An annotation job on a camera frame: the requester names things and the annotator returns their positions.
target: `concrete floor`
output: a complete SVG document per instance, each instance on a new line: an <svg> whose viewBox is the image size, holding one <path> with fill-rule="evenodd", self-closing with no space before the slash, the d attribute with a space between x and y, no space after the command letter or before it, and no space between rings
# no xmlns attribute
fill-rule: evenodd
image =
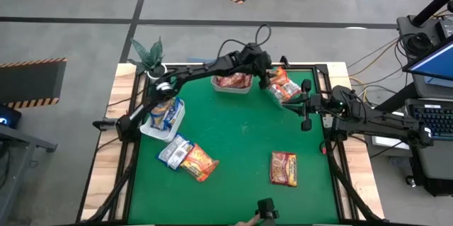
<svg viewBox="0 0 453 226"><path fill-rule="evenodd" d="M399 16L417 13L431 0L145 0L141 18L395 23ZM0 0L0 16L65 18L131 18L137 0ZM0 23L0 63L68 57L62 97L56 106L22 110L21 130L59 143L55 154L39 152L39 165L29 171L13 219L32 225L68 224L75 220L94 153L98 131L91 122L102 118L120 60L128 25ZM235 38L252 41L256 27L139 26L134 38L151 45L162 37L166 62L189 57L213 59L220 44ZM273 60L342 61L350 64L389 42L396 30L342 28L273 28L263 46ZM227 44L224 52L240 49ZM137 59L131 50L130 58ZM361 62L350 73L364 67ZM379 79L398 69L388 52L363 81ZM398 91L399 74L379 84ZM369 92L381 103L390 93ZM400 169L386 157L372 160L386 218L394 222L451 225L453 200L433 198L423 189L406 186Z"/></svg>

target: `wooden table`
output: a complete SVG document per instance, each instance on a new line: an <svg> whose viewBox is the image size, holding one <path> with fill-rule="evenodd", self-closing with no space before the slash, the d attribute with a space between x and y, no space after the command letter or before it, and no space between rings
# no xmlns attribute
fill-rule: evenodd
<svg viewBox="0 0 453 226"><path fill-rule="evenodd" d="M346 86L348 88L351 87L348 78L348 71L344 62L298 62L297 64L327 64L332 87L337 85ZM130 94L132 93L134 76L134 65L118 65L108 104L115 103L130 97ZM141 78L139 82L139 91L143 89L143 85L144 78ZM137 96L135 99L136 103L139 103L141 96ZM107 108L105 116L108 118L119 118L121 115L127 112L128 108L128 101L119 103L115 106L110 106ZM105 144L106 142L116 137L117 134L115 130L102 132L98 146L101 146L102 144ZM126 162L129 161L133 144L129 144L129 146L130 147L128 147L127 150L128 156ZM344 142L344 147L352 185L359 193L360 197L362 197L363 201L370 207L373 213L381 218L384 218L384 212L382 210L381 201L379 199L376 183L374 181L371 162L369 160L369 155L365 144L356 139L350 138L346 142ZM106 145L96 153L92 172L87 182L88 188L86 190L86 198L82 200L83 209L79 214L81 220L90 218L97 211L99 206L103 203L105 198L107 198L108 194L113 189L113 186L115 184L115 175L118 168L120 148L121 142L116 140L111 144ZM120 219L122 215L122 208L125 199L125 189L126 186L123 188L122 193L120 194L117 215L115 215L115 218L117 219ZM345 217L349 218L351 213L348 209L348 196L346 195L344 188L340 188L340 193L343 200L343 207L345 208Z"/></svg>

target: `green table surface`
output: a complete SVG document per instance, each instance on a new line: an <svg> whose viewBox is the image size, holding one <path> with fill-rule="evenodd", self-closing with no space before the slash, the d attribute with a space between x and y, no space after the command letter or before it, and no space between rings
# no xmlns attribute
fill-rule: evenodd
<svg viewBox="0 0 453 226"><path fill-rule="evenodd" d="M314 80L311 71L289 72L291 80ZM253 79L248 94L216 92L210 78L187 83L179 97L185 116L178 132L220 161L208 179L174 171L157 154L167 145L142 136L129 214L131 224L234 224L247 221L257 201L272 198L279 224L338 223L319 115L302 132L302 119L279 108ZM271 184L272 151L297 154L297 187Z"/></svg>

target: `clear plastic container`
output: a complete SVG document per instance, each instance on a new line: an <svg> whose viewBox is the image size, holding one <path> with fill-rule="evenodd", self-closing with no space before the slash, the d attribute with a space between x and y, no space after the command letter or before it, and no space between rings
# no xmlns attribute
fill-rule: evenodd
<svg viewBox="0 0 453 226"><path fill-rule="evenodd" d="M176 136L176 132L178 132L179 125L183 121L185 109L184 109L184 101L182 99L180 101L180 107L176 111L176 121L173 124L173 127L170 130L159 130L156 128L151 128L151 117L148 117L148 120L145 124L140 126L140 132L150 137L154 137L156 139L162 140L164 142L171 142Z"/></svg>
<svg viewBox="0 0 453 226"><path fill-rule="evenodd" d="M228 93L235 93L235 94L247 94L250 91L250 88L253 85L253 77L252 77L250 86L247 87L247 88L242 88L242 89L220 87L220 86L217 85L216 76L212 76L211 77L211 84L214 87L214 90L216 90L218 92L228 92Z"/></svg>

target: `computer screen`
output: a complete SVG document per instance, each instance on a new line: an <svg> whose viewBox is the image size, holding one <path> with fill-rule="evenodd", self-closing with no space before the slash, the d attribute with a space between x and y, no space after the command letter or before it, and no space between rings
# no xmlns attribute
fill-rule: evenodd
<svg viewBox="0 0 453 226"><path fill-rule="evenodd" d="M403 71L428 77L453 80L453 36L425 57L405 66Z"/></svg>

